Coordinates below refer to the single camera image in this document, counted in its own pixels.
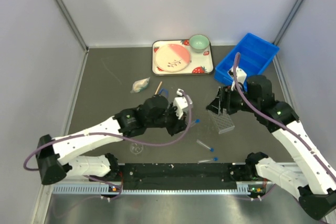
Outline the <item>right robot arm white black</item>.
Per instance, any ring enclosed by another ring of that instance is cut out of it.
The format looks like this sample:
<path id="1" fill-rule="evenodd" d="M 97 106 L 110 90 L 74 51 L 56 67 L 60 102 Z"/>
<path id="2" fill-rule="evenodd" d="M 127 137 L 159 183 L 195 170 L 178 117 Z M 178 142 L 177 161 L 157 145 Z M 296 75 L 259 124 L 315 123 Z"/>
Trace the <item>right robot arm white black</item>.
<path id="1" fill-rule="evenodd" d="M 206 107 L 217 115 L 238 111 L 253 113 L 291 155 L 302 175 L 258 152 L 248 154 L 245 176 L 267 179 L 291 194 L 311 218 L 320 220 L 335 210 L 335 169 L 308 137 L 297 113 L 286 102 L 275 99 L 271 81 L 265 76 L 248 77 L 247 87 L 220 87 Z"/>

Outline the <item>blue capped test tube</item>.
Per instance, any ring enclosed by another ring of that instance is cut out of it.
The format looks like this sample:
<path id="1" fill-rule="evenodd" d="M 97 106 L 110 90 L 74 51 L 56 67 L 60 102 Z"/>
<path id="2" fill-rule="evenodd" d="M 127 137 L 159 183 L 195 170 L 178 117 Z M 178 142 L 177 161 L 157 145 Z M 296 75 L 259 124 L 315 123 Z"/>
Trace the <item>blue capped test tube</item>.
<path id="1" fill-rule="evenodd" d="M 195 121 L 193 121 L 193 122 L 191 123 L 191 127 L 197 125 L 199 122 L 200 122 L 200 119 L 196 119 Z"/>
<path id="2" fill-rule="evenodd" d="M 213 157 L 213 158 L 210 158 L 210 159 L 203 159 L 203 160 L 200 160 L 200 161 L 198 161 L 197 163 L 198 163 L 198 164 L 201 164 L 201 163 L 216 162 L 216 161 L 218 161 L 218 158 L 217 158 L 217 157 Z"/>
<path id="3" fill-rule="evenodd" d="M 202 141 L 200 140 L 196 140 L 197 144 L 199 144 L 200 146 L 206 148 L 207 150 L 209 150 L 210 152 L 213 152 L 214 149 L 210 146 L 208 146 L 207 144 L 203 143 Z"/>

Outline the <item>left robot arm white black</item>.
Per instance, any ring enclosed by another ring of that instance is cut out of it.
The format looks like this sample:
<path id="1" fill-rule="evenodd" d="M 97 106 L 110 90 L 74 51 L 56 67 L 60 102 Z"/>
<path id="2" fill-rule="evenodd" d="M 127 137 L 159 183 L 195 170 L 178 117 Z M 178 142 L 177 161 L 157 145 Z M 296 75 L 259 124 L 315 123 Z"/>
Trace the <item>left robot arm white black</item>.
<path id="1" fill-rule="evenodd" d="M 172 103 L 162 95 L 154 95 L 135 108 L 124 109 L 107 120 L 73 135 L 39 139 L 35 154 L 41 183 L 52 185 L 70 176 L 93 176 L 114 180 L 119 166 L 108 153 L 88 157 L 85 153 L 134 137 L 149 128 L 166 129 L 170 136 L 185 135 L 191 124 L 193 102 L 188 95 L 178 95 Z"/>

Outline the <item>clear test tube rack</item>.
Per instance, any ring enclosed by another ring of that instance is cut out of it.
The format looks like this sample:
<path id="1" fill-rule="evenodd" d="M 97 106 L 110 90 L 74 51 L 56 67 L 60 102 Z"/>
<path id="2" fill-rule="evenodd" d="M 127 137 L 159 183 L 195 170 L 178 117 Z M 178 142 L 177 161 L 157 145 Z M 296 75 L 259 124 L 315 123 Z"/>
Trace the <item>clear test tube rack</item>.
<path id="1" fill-rule="evenodd" d="M 208 111 L 208 113 L 219 134 L 229 132 L 235 128 L 231 117 L 226 112 L 223 112 L 222 114 L 216 114 L 214 112 Z"/>

